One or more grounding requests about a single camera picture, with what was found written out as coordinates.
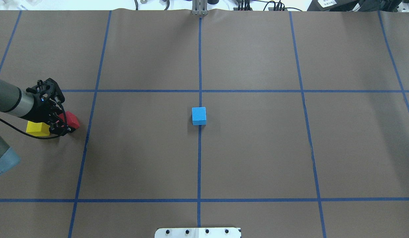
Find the blue cube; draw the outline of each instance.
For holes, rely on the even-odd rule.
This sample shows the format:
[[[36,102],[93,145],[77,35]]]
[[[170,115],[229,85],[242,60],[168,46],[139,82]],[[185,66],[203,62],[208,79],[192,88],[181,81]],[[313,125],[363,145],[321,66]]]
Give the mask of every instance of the blue cube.
[[[193,114],[193,125],[206,125],[206,108],[205,107],[193,107],[191,109]]]

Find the blue grid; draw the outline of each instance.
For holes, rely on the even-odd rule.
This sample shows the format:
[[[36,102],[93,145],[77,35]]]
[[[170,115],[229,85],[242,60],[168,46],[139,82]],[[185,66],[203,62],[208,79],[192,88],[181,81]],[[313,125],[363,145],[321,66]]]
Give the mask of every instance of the blue grid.
[[[3,55],[2,61],[0,63],[0,72],[2,69],[2,66],[5,62],[6,55],[8,54],[9,47],[11,45],[13,36],[15,34],[15,31],[17,29],[20,17],[21,17],[22,11],[19,12],[16,23],[14,25],[13,31],[11,33],[10,39],[8,41],[8,45],[5,49],[5,53]],[[395,70],[397,80],[399,82],[401,90],[306,90],[303,88],[303,82],[301,78],[301,71],[300,71],[300,62],[298,58],[298,50],[297,50],[297,45],[295,41],[295,32],[294,32],[294,24],[293,24],[293,18],[292,18],[292,13],[289,12],[289,18],[290,18],[290,24],[291,24],[291,33],[292,33],[292,41],[294,45],[294,51],[295,51],[295,58],[296,58],[296,64],[297,64],[297,71],[298,71],[298,78],[299,78],[299,83],[300,83],[300,90],[203,90],[202,89],[202,18],[199,18],[199,51],[198,51],[198,56],[199,56],[199,90],[137,90],[137,89],[98,89],[99,83],[100,83],[100,74],[101,74],[101,69],[102,69],[102,64],[103,64],[103,58],[105,55],[105,48],[106,48],[106,41],[107,41],[107,36],[108,36],[108,31],[109,31],[109,25],[111,21],[111,15],[112,11],[109,11],[108,15],[108,21],[107,21],[107,26],[106,26],[106,32],[105,32],[105,38],[103,41],[103,48],[102,48],[102,54],[100,58],[100,63],[99,63],[99,69],[97,72],[97,80],[96,80],[96,86],[95,89],[66,89],[62,90],[63,92],[94,92],[93,96],[93,103],[90,111],[90,118],[89,118],[89,124],[87,128],[87,135],[86,135],[86,140],[84,144],[84,150],[83,150],[83,156],[82,156],[82,161],[81,161],[81,166],[80,166],[80,172],[79,172],[79,179],[77,183],[77,188],[76,188],[76,195],[74,199],[0,199],[0,202],[59,202],[59,203],[73,203],[73,213],[71,216],[71,223],[70,223],[70,229],[68,232],[68,238],[71,237],[72,235],[72,230],[74,226],[74,221],[76,217],[76,209],[77,209],[77,204],[78,203],[106,203],[106,202],[130,202],[130,203],[136,203],[136,202],[148,202],[148,203],[164,203],[164,202],[194,202],[197,203],[197,226],[201,226],[201,203],[202,202],[317,202],[319,205],[319,214],[320,214],[320,221],[321,221],[321,227],[322,227],[322,234],[323,237],[326,238],[326,231],[325,231],[325,223],[324,223],[324,218],[323,218],[323,210],[322,210],[322,202],[351,202],[351,201],[409,201],[409,197],[349,197],[349,198],[322,198],[320,195],[319,191],[319,183],[318,183],[318,178],[317,178],[317,171],[316,171],[316,163],[315,163],[315,156],[313,153],[313,145],[312,145],[312,135],[311,135],[311,130],[309,126],[309,119],[307,116],[307,108],[306,108],[306,103],[305,103],[305,93],[401,93],[403,95],[408,113],[409,113],[409,103],[407,100],[406,93],[409,93],[409,90],[404,90],[403,84],[401,82],[401,78],[398,72],[398,69],[395,64],[395,60],[393,58],[391,49],[389,47],[388,39],[386,36],[386,32],[384,29],[383,25],[383,20],[381,13],[378,12],[379,16],[379,21],[380,25],[382,28],[383,36],[385,39],[386,47],[388,50],[388,53],[391,58],[391,63],[393,65],[393,68]],[[202,199],[201,198],[201,137],[202,137],[202,126],[199,126],[199,133],[198,133],[198,173],[197,173],[197,199],[79,199],[79,192],[80,192],[80,187],[81,187],[81,181],[82,181],[82,175],[83,175],[83,170],[84,170],[84,162],[85,162],[85,157],[87,153],[87,145],[89,141],[89,136],[90,136],[90,129],[91,129],[91,124],[93,120],[93,114],[94,114],[94,107],[96,103],[96,97],[98,92],[188,92],[188,93],[198,93],[199,94],[199,106],[202,106],[202,93],[241,93],[241,92],[254,92],[254,93],[300,93],[301,98],[302,98],[302,103],[303,103],[303,110],[304,110],[304,117],[306,121],[306,128],[307,128],[307,134],[308,134],[308,139],[309,139],[309,145],[311,148],[311,156],[312,156],[312,164],[313,164],[313,172],[314,172],[314,179],[315,179],[315,186],[316,186],[316,198],[272,198],[272,199]]]

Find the metal clamp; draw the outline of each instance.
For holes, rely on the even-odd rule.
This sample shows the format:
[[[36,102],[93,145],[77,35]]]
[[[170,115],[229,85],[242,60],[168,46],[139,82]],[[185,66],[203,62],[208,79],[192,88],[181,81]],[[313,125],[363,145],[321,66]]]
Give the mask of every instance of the metal clamp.
[[[207,0],[193,0],[193,15],[205,16],[207,15]]]

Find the yellow cube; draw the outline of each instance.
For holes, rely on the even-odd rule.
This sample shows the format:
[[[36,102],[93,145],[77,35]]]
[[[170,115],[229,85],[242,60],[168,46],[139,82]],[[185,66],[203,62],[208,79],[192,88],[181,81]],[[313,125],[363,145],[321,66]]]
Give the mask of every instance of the yellow cube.
[[[50,135],[49,125],[44,122],[34,123],[28,122],[26,132],[35,137],[46,137]]]

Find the white bracket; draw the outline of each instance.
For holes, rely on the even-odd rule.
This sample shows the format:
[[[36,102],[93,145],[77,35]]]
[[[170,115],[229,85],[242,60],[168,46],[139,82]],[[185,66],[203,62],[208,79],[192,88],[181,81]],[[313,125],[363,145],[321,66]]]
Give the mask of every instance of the white bracket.
[[[155,238],[241,238],[241,228],[161,228]]]
[[[207,15],[207,0],[193,0],[191,13],[198,16]]]

